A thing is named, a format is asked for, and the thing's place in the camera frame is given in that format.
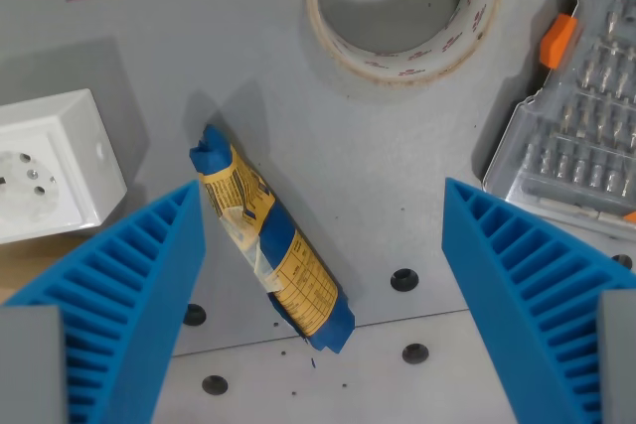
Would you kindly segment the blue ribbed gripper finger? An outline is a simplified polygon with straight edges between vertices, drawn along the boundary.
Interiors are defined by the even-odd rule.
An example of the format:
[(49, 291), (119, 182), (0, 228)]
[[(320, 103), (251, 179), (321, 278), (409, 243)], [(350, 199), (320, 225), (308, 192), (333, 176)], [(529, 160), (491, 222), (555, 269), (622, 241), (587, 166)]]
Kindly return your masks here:
[(205, 253), (200, 189), (190, 182), (8, 299), (60, 312), (70, 422), (151, 421)]
[(520, 423), (602, 420), (596, 313), (635, 275), (560, 228), (448, 178), (442, 250)]

